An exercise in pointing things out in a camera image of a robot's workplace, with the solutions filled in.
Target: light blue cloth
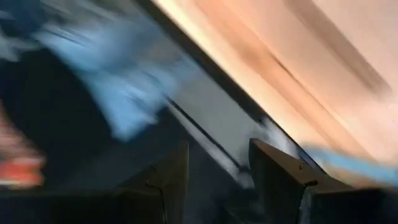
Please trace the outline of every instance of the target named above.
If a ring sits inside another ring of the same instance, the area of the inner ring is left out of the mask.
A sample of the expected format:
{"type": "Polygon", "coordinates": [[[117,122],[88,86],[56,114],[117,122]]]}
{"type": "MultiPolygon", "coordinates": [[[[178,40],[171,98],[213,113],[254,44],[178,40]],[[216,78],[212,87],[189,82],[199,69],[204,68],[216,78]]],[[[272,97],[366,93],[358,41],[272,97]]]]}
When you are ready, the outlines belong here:
{"type": "Polygon", "coordinates": [[[166,97],[200,71],[146,16],[55,33],[36,38],[76,70],[122,141],[155,123],[166,97]]]}

